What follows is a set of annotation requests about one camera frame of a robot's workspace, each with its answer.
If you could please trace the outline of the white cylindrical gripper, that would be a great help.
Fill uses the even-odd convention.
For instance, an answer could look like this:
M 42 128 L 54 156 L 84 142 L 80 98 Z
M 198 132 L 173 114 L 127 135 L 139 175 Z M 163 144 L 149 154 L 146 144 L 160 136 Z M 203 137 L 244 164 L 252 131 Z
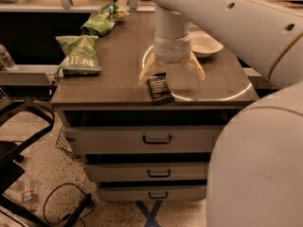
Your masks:
M 179 63 L 200 80 L 205 79 L 205 71 L 191 52 L 189 25 L 187 18 L 179 12 L 155 7 L 155 33 L 153 52 L 143 58 L 143 69 L 138 82 L 143 84 L 159 66 L 159 61 Z

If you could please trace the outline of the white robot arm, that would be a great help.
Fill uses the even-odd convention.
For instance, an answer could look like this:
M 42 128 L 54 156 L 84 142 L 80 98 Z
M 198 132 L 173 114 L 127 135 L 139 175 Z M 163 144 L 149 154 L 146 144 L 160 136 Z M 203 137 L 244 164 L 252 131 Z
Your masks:
M 206 227 L 303 227 L 303 22 L 272 0 L 152 0 L 245 63 L 266 96 L 222 129 L 209 163 Z

